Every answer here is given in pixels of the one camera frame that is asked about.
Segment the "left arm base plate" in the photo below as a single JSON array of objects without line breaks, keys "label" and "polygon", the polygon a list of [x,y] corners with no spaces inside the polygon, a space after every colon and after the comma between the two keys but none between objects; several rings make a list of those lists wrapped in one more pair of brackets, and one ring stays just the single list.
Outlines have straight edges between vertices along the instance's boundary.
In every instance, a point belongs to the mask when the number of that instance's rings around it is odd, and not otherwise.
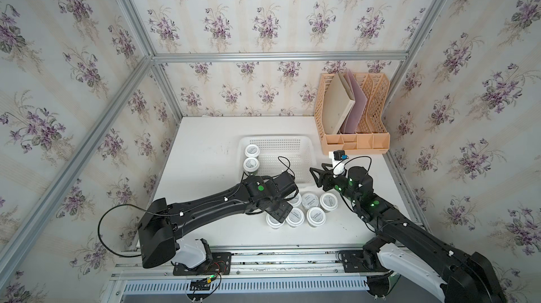
[{"label": "left arm base plate", "polygon": [[231,270],[231,259],[231,252],[212,252],[210,259],[192,269],[189,269],[178,262],[171,262],[171,264],[174,266],[174,276],[199,276],[213,273],[229,275]]}]

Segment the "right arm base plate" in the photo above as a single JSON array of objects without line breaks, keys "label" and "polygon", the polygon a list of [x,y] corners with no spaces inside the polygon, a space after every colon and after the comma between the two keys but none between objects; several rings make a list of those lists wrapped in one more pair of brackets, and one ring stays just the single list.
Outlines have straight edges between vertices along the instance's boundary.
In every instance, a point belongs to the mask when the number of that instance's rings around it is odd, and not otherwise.
[{"label": "right arm base plate", "polygon": [[345,273],[365,273],[380,271],[380,264],[373,252],[360,250],[341,250],[338,260]]}]

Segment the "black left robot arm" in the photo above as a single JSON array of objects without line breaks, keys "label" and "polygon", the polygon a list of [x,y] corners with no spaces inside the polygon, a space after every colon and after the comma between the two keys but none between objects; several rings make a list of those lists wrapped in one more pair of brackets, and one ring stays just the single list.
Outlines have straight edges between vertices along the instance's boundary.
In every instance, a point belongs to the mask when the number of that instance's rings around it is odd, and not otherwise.
[{"label": "black left robot arm", "polygon": [[276,177],[248,176],[228,190],[198,200],[173,204],[165,198],[155,200],[138,224],[142,267],[170,262],[180,252],[181,238],[232,215],[262,211],[283,223],[293,209],[289,197],[298,191],[295,177],[285,171]]}]

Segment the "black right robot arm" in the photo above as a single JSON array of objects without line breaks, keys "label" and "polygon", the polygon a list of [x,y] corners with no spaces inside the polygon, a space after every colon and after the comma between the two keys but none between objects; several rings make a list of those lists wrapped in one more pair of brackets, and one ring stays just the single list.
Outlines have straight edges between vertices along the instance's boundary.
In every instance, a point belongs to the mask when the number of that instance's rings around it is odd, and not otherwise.
[{"label": "black right robot arm", "polygon": [[447,244],[408,219],[376,194],[369,172],[360,166],[336,175],[311,168],[318,187],[335,190],[352,203],[354,213],[375,231],[363,246],[363,263],[377,264],[406,277],[440,302],[506,302],[491,262]]}]

